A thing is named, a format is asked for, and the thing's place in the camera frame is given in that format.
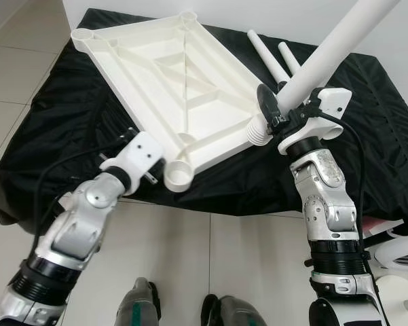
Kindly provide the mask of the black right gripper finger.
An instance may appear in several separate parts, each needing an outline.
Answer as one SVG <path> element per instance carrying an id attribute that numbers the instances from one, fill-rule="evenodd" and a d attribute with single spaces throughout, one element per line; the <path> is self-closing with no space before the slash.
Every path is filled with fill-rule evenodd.
<path id="1" fill-rule="evenodd" d="M 276 95 L 265 84 L 257 86 L 257 102 L 268 127 L 278 127 L 280 124 L 280 109 Z"/>

